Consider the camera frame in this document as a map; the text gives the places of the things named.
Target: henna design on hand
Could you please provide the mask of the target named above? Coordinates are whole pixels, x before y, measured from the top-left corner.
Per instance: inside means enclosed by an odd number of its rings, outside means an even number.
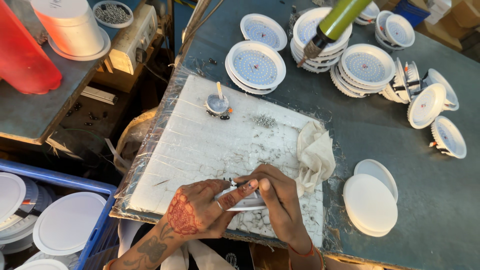
[[[195,220],[193,207],[183,191],[183,188],[177,190],[172,202],[170,202],[167,210],[168,223],[174,232],[181,235],[199,233],[199,222]]]

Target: blue plastic bin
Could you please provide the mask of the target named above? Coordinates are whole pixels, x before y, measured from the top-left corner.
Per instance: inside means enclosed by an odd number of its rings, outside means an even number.
[[[410,4],[408,0],[401,0],[400,3],[392,10],[393,13],[402,15],[410,22],[412,27],[416,27],[419,23],[430,16],[430,12],[424,11]]]
[[[40,169],[8,160],[0,160],[0,171],[10,172],[35,179],[39,182],[73,188],[79,191],[91,191],[108,195],[107,203],[90,234],[74,270],[97,270],[118,254],[117,225],[119,219],[108,216],[115,203],[115,186],[76,177],[60,172]]]

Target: ring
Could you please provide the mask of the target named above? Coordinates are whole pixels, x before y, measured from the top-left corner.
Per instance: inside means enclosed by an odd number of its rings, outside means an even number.
[[[220,206],[220,209],[222,209],[222,212],[225,212],[225,210],[223,210],[223,207],[220,205],[220,203],[218,201],[216,201],[216,203],[218,203],[218,206]]]

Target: wire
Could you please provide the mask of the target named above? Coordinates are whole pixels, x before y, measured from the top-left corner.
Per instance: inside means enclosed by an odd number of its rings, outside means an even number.
[[[146,64],[144,65],[144,67],[146,67],[153,75],[157,76],[158,78],[160,78],[162,81],[166,82],[168,84],[168,81],[160,76],[158,73],[156,73],[155,71],[153,71],[149,66],[147,66]]]
[[[88,133],[92,134],[93,136],[95,136],[95,138],[97,138],[102,144],[104,144],[106,147],[108,147],[104,140],[102,140],[99,136],[95,135],[94,133],[92,133],[92,132],[90,132],[90,131],[88,131],[88,130],[79,129],[79,128],[66,128],[65,130],[79,130],[79,131],[88,132]]]
[[[218,9],[218,7],[223,3],[224,0],[220,0],[218,2],[218,4],[212,9],[212,11],[210,11],[209,14],[207,14],[207,16],[205,17],[205,19],[203,19],[201,22],[198,23],[198,25],[192,29],[192,31],[183,39],[183,43],[182,45],[180,46],[180,50],[179,50],[179,53],[178,54],[181,54],[182,50],[183,50],[183,47],[185,46],[185,44],[187,44],[187,41],[188,39],[193,35],[195,34],[195,32],[197,31],[198,28],[200,28],[204,22],[206,22],[206,20],[208,20],[208,18],[210,18],[210,16],[212,16],[212,14]]]

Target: electrical cable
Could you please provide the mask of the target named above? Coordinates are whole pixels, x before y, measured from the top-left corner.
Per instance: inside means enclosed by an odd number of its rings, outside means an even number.
[[[160,78],[162,81],[166,82],[168,84],[168,81],[160,76],[158,73],[156,73],[155,71],[153,71],[149,66],[147,66],[146,64],[144,65],[144,67],[146,67],[153,75],[157,76],[158,78]]]
[[[180,46],[180,50],[179,50],[179,53],[178,54],[181,54],[182,50],[183,50],[183,47],[185,46],[185,44],[187,44],[188,42],[188,39],[197,31],[198,28],[200,28],[205,22],[206,20],[208,20],[208,18],[210,18],[210,16],[212,16],[212,14],[218,9],[218,7],[223,3],[224,0],[220,0],[218,2],[218,4],[210,11],[209,14],[207,14],[207,16],[205,17],[205,19],[203,19],[201,22],[198,23],[198,25],[192,29],[192,31],[183,39],[183,43],[182,45]]]

